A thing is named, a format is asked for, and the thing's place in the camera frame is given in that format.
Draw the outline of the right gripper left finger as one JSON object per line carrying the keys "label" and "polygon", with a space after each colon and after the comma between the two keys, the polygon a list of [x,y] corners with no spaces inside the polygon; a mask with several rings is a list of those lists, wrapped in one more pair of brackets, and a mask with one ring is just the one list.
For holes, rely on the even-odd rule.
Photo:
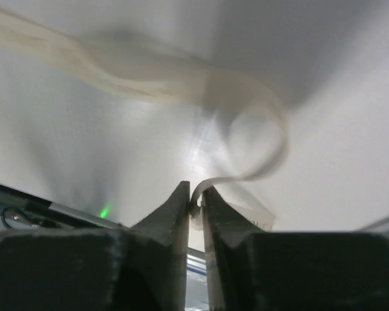
{"label": "right gripper left finger", "polygon": [[0,231],[0,310],[183,310],[190,184],[131,227]]}

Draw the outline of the cream ribbon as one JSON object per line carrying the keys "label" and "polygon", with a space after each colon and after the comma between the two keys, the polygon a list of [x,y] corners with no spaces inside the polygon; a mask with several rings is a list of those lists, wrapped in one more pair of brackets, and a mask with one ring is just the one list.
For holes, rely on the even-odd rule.
{"label": "cream ribbon", "polygon": [[389,218],[389,1],[0,1],[0,183],[127,225],[182,180],[275,231]]}

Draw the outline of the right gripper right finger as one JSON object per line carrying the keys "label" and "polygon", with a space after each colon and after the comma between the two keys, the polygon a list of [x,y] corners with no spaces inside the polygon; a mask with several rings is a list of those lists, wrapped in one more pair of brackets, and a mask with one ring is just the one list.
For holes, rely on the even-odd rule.
{"label": "right gripper right finger", "polygon": [[267,233],[217,190],[202,198],[212,310],[389,310],[389,239]]}

